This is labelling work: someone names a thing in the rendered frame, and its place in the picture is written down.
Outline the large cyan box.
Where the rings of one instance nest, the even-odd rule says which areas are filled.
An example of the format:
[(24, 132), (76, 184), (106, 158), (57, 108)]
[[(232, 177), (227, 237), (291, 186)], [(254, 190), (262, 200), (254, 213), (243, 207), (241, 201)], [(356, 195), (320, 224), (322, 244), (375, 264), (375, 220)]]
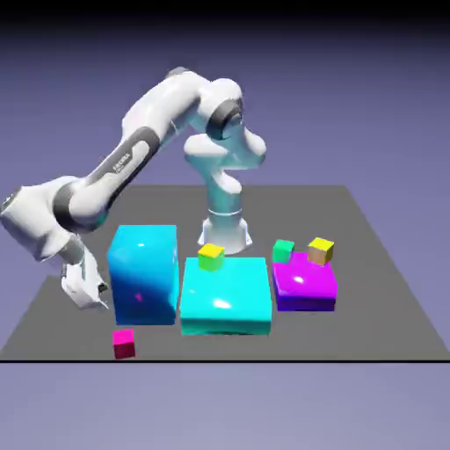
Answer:
[(196, 258), (185, 261), (179, 303), (181, 334), (267, 335), (272, 297), (264, 258), (225, 258), (209, 272)]

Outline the large blue box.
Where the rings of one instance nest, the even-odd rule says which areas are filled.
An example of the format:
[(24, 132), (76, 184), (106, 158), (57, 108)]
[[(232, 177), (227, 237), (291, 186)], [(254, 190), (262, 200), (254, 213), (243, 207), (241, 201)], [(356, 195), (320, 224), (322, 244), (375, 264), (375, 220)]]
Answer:
[(107, 252), (118, 325), (172, 325), (179, 295), (177, 227), (120, 225)]

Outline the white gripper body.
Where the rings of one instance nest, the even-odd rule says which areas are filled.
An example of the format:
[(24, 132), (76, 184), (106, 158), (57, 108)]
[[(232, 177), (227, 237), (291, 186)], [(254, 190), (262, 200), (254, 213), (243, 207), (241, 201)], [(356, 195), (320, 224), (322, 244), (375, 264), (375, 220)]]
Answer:
[(80, 309), (109, 309), (101, 298), (108, 285), (98, 272), (97, 260), (91, 253), (85, 253), (80, 263), (63, 266), (61, 284), (64, 292)]

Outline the small pink cube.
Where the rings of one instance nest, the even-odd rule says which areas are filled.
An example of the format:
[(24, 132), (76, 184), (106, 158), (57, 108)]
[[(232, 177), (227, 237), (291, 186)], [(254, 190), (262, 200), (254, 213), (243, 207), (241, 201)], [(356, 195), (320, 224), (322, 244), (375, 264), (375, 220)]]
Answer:
[(115, 330), (112, 333), (112, 346), (115, 359), (129, 359), (135, 356), (134, 330)]

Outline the small yellow cube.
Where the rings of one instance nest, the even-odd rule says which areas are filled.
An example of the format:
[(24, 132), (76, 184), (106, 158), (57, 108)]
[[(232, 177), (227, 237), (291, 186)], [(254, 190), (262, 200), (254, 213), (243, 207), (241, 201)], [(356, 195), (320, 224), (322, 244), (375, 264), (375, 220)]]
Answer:
[(308, 244), (308, 261), (317, 265), (327, 265), (332, 260), (333, 251), (332, 241), (315, 237)]
[(207, 243), (198, 251), (199, 268), (205, 271), (218, 271), (223, 265), (224, 258), (224, 248), (215, 244)]

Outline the small green cube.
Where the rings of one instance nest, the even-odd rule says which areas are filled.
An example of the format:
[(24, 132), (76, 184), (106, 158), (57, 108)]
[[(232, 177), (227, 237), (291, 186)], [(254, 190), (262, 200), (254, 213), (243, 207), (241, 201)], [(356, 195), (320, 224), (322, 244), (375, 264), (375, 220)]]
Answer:
[(272, 247), (272, 261), (275, 264), (288, 264), (294, 251), (295, 242), (278, 239)]

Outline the large magenta box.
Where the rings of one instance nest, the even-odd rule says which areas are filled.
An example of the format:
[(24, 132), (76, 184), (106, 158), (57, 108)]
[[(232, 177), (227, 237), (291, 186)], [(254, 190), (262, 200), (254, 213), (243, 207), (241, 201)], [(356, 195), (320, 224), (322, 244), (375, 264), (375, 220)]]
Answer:
[(335, 309), (338, 282), (330, 263), (312, 263), (306, 252), (294, 252), (288, 263), (272, 264), (272, 280), (279, 312)]

